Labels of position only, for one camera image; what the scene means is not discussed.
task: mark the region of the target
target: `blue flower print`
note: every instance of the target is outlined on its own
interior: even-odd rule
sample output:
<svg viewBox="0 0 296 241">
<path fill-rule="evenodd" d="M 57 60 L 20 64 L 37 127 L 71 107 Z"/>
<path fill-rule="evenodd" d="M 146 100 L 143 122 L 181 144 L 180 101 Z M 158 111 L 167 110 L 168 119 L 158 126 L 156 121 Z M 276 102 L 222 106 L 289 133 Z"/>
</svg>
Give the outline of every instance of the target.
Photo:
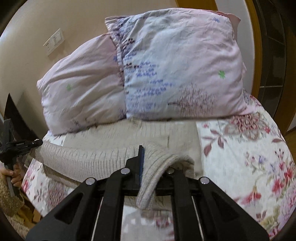
<svg viewBox="0 0 296 241">
<path fill-rule="evenodd" d="M 214 20 L 215 22 L 217 22 L 217 23 L 220 22 L 220 20 L 219 20 L 218 18 L 213 18 L 213 20 Z"/>
<path fill-rule="evenodd" d="M 259 160 L 258 160 L 258 163 L 259 163 L 259 164 L 263 164 L 263 163 L 266 162 L 266 161 L 267 161 L 266 157 L 264 157 L 264 156 L 262 156 L 262 155 L 259 156 Z"/>
</svg>

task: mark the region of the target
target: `wall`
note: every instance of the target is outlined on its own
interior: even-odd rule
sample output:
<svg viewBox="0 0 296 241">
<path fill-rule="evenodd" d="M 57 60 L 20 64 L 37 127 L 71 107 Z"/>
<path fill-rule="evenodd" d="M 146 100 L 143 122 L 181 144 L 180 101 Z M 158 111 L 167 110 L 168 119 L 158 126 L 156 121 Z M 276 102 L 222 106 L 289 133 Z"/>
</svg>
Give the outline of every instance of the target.
<svg viewBox="0 0 296 241">
<path fill-rule="evenodd" d="M 216 0 L 218 10 L 232 13 L 241 19 L 237 33 L 237 44 L 241 50 L 247 72 L 244 78 L 244 88 L 251 93 L 254 77 L 255 47 L 253 29 L 245 0 Z"/>
<path fill-rule="evenodd" d="M 290 126 L 288 128 L 288 131 L 293 129 L 294 127 L 296 127 L 296 114 L 295 114 L 295 116 L 294 116 L 294 118 L 293 118 L 293 120 L 292 120 L 292 122 L 291 122 L 291 124 L 290 124 Z"/>
<path fill-rule="evenodd" d="M 3 33 L 13 15 L 25 1 L 26 0 L 0 1 L 0 35 Z"/>
<path fill-rule="evenodd" d="M 0 112 L 8 93 L 39 137 L 47 126 L 36 82 L 58 60 L 107 32 L 105 17 L 176 7 L 175 0 L 28 0 L 0 37 Z M 59 28 L 65 42 L 48 57 L 43 44 Z"/>
</svg>

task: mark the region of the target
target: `black clamp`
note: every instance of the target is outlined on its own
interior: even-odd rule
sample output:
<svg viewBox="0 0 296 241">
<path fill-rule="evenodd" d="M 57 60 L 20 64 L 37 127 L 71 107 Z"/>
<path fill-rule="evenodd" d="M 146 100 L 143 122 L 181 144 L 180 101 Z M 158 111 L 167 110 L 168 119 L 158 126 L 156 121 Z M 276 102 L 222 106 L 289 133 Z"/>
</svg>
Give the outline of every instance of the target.
<svg viewBox="0 0 296 241">
<path fill-rule="evenodd" d="M 4 163 L 6 169 L 13 171 L 13 166 L 17 162 L 18 156 L 28 154 L 32 148 L 41 146 L 42 140 L 35 141 L 14 141 L 13 124 L 11 119 L 4 120 L 2 133 L 2 146 L 0 147 L 0 161 Z M 6 177 L 10 195 L 19 196 L 20 191 L 11 183 L 11 177 Z"/>
<path fill-rule="evenodd" d="M 144 148 L 109 178 L 88 178 L 28 233 L 27 241 L 120 240 L 124 196 L 137 196 Z M 209 178 L 169 168 L 157 196 L 171 196 L 175 241 L 268 241 L 267 232 Z"/>
</svg>

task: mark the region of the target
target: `mattress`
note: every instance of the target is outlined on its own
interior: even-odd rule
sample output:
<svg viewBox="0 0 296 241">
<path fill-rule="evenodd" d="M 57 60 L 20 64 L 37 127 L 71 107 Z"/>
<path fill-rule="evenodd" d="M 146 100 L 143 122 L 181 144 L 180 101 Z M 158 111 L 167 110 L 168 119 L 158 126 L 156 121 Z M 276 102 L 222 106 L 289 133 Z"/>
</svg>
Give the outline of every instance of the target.
<svg viewBox="0 0 296 241">
<path fill-rule="evenodd" d="M 244 92 L 256 112 L 196 121 L 203 175 L 209 177 L 251 215 L 270 238 L 283 228 L 296 207 L 296 166 L 276 123 L 259 101 Z M 66 135 L 44 140 L 63 145 Z M 22 183 L 28 198 L 45 216 L 74 187 L 50 178 L 33 159 Z M 174 240 L 172 213 L 142 212 L 125 204 L 121 240 Z"/>
</svg>

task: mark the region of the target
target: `knitted fabric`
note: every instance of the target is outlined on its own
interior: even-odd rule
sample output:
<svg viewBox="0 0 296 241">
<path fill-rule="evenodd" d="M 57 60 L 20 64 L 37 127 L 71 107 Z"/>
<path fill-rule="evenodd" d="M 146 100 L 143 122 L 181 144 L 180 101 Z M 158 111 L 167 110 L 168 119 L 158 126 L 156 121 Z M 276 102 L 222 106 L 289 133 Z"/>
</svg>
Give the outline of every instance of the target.
<svg viewBox="0 0 296 241">
<path fill-rule="evenodd" d="M 123 120 L 67 134 L 64 146 L 48 142 L 31 156 L 54 171 L 79 182 L 103 179 L 125 166 L 128 158 L 145 148 L 144 169 L 137 206 L 152 207 L 159 178 L 172 164 L 190 177 L 200 173 L 200 145 L 195 122 L 142 122 Z"/>
</svg>

